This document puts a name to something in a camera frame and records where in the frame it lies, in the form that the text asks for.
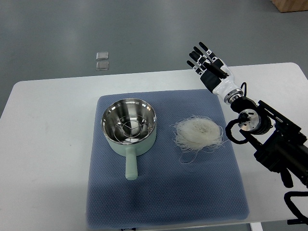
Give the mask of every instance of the robotic hand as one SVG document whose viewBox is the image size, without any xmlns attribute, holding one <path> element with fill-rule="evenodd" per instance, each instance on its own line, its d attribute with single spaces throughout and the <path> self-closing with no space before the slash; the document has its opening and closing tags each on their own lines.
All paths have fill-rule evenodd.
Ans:
<svg viewBox="0 0 308 231">
<path fill-rule="evenodd" d="M 254 154 L 256 160 L 268 170 L 281 174 L 282 181 L 287 188 L 293 187 L 291 174 L 293 172 L 301 182 L 308 187 L 308 148 L 304 146 L 306 136 L 300 132 L 301 128 L 281 115 L 266 103 L 254 101 L 246 97 L 246 83 L 238 87 L 234 83 L 234 75 L 226 64 L 208 49 L 203 43 L 199 43 L 205 51 L 201 52 L 194 47 L 189 56 L 197 63 L 191 61 L 187 64 L 200 75 L 201 81 L 213 94 L 218 95 L 231 109 L 237 112 L 238 118 L 232 120 L 226 126 L 226 135 L 230 141 L 236 144 L 250 142 L 257 150 Z M 275 131 L 261 144 L 252 135 L 262 135 L 272 128 L 271 119 L 275 121 Z M 231 128 L 238 124 L 240 133 L 245 137 L 238 141 L 232 136 Z M 288 192 L 284 200 L 295 216 L 299 218 L 294 223 L 306 223 L 308 218 L 300 213 L 291 201 L 292 196 L 308 196 L 308 192 Z"/>
</svg>

